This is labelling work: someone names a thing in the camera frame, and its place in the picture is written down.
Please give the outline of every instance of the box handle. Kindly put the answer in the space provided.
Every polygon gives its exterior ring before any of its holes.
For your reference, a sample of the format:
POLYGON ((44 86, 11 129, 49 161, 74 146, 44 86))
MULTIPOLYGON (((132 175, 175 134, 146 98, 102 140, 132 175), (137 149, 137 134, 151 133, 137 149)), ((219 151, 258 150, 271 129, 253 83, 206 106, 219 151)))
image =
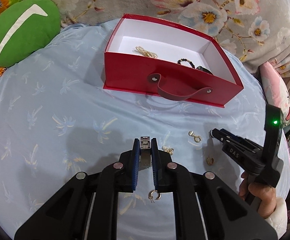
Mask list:
POLYGON ((159 93, 161 97, 166 98, 168 100, 184 101, 198 94, 206 95, 213 91, 213 88, 211 87, 203 87, 189 95, 175 95, 161 88, 160 83, 161 83, 162 78, 163 78, 162 75, 159 73, 154 73, 147 77, 150 83, 157 83, 157 92, 159 93))

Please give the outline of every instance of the green pillow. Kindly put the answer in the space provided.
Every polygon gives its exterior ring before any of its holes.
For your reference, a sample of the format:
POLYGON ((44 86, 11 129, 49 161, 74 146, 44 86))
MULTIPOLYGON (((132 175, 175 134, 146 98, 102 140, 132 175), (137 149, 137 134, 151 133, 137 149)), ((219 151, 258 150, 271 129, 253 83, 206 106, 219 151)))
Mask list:
POLYGON ((60 32, 60 13, 51 0, 24 0, 0 15, 0 66, 10 67, 45 47, 60 32))

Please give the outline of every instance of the red gift box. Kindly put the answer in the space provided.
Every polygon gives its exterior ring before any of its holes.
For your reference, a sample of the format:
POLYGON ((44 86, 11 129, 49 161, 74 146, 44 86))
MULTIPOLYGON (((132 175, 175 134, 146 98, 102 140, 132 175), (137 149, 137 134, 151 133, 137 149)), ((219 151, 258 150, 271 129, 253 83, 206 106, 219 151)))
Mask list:
POLYGON ((216 40, 159 18, 125 14, 105 49, 105 89, 224 107, 244 87, 216 40), (142 56, 141 46, 157 58, 142 56), (213 75, 193 69, 185 58, 213 75))

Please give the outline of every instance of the light blue fabric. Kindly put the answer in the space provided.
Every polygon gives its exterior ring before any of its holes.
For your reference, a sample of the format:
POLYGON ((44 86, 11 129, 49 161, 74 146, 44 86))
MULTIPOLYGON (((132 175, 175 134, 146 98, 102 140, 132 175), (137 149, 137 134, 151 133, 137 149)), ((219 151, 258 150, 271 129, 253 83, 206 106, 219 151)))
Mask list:
MULTIPOLYGON (((117 22, 68 29, 0 78, 0 225, 12 238, 75 173, 100 172, 130 150, 134 138, 156 137, 159 148, 174 148, 173 161, 195 173, 213 171, 235 191, 242 169, 209 131, 225 128, 264 143, 261 86, 229 53, 244 90, 224 109, 103 90, 104 49, 117 22), (188 135, 191 130, 201 143, 188 135), (208 156, 213 166, 207 166, 208 156)), ((279 156, 285 166, 277 192, 286 197, 290 162, 284 136, 279 156)), ((172 195, 151 203, 153 189, 152 170, 146 169, 135 193, 120 194, 119 240, 175 238, 172 195)))

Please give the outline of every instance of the finger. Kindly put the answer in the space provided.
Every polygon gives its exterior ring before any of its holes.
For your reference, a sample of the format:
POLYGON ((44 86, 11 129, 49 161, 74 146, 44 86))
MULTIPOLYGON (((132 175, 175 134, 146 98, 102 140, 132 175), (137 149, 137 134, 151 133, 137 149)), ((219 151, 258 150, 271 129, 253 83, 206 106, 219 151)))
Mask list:
POLYGON ((251 183, 248 189, 262 200, 258 214, 264 219, 268 218, 276 208, 276 189, 260 183, 251 183))
POLYGON ((248 192, 248 180, 244 179, 239 186, 239 193, 238 195, 244 197, 248 192))
POLYGON ((242 179, 248 179, 248 173, 246 171, 244 171, 241 176, 242 179))
POLYGON ((248 190, 255 197, 259 197, 265 203, 270 203, 276 198, 276 189, 265 184, 253 182, 249 184, 248 190))

